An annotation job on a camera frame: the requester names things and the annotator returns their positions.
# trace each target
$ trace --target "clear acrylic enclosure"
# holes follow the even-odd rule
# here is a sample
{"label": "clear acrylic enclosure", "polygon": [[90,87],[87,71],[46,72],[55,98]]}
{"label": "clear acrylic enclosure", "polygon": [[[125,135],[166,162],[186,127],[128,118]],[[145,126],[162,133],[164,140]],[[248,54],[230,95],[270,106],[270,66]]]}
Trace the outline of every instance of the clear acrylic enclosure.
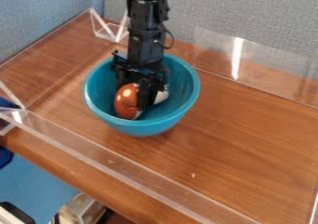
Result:
{"label": "clear acrylic enclosure", "polygon": [[[202,28],[194,38],[169,53],[196,67],[204,93],[164,135],[122,135],[85,105],[90,71],[128,49],[97,37],[90,10],[2,64],[0,95],[25,107],[2,108],[0,118],[200,223],[316,223],[317,132],[307,123],[318,123],[317,57]],[[288,125],[272,124],[276,112]]]}

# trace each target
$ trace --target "cable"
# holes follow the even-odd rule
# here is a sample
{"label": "cable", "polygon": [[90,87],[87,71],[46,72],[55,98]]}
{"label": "cable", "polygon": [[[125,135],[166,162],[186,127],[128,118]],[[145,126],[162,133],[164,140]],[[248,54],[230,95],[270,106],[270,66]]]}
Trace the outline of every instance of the cable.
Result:
{"label": "cable", "polygon": [[170,45],[170,46],[162,45],[160,41],[158,41],[158,44],[160,44],[160,46],[161,46],[162,48],[165,48],[165,49],[172,49],[172,48],[174,47],[174,35],[173,35],[172,31],[169,30],[169,28],[166,27],[165,23],[161,23],[160,26],[161,26],[161,28],[164,29],[164,31],[170,35],[173,41],[172,41],[172,45]]}

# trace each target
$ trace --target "wooden surface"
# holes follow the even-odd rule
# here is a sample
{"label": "wooden surface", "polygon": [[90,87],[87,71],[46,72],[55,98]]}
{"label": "wooden surface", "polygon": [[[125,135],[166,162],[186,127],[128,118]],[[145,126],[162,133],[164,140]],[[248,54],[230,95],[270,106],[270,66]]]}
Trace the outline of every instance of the wooden surface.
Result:
{"label": "wooden surface", "polygon": [[[99,121],[82,97],[89,72],[116,48],[94,37],[90,18],[82,16],[2,68],[0,79],[43,117],[244,215],[261,223],[309,223],[318,175],[317,110],[198,71],[204,90],[184,121],[161,136],[125,136]],[[204,53],[178,42],[170,53],[196,63],[198,51]],[[216,70],[228,77],[229,59],[222,54],[206,51],[197,62],[204,66],[205,61],[218,61]],[[276,86],[283,91],[288,91],[285,79],[303,83],[303,78],[245,63],[253,74],[266,72],[276,83],[281,81]],[[258,82],[265,86],[262,79],[258,77]],[[313,94],[308,91],[303,98],[313,98]],[[132,221],[194,222],[21,129],[13,130],[3,142]],[[103,161],[102,153],[95,159]]]}

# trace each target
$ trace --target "red ball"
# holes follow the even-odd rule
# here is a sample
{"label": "red ball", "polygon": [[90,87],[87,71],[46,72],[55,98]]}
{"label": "red ball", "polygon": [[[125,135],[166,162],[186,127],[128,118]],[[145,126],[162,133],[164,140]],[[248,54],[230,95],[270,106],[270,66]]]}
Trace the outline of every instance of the red ball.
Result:
{"label": "red ball", "polygon": [[128,84],[120,88],[116,94],[116,112],[118,117],[134,120],[142,112],[138,110],[138,84]]}

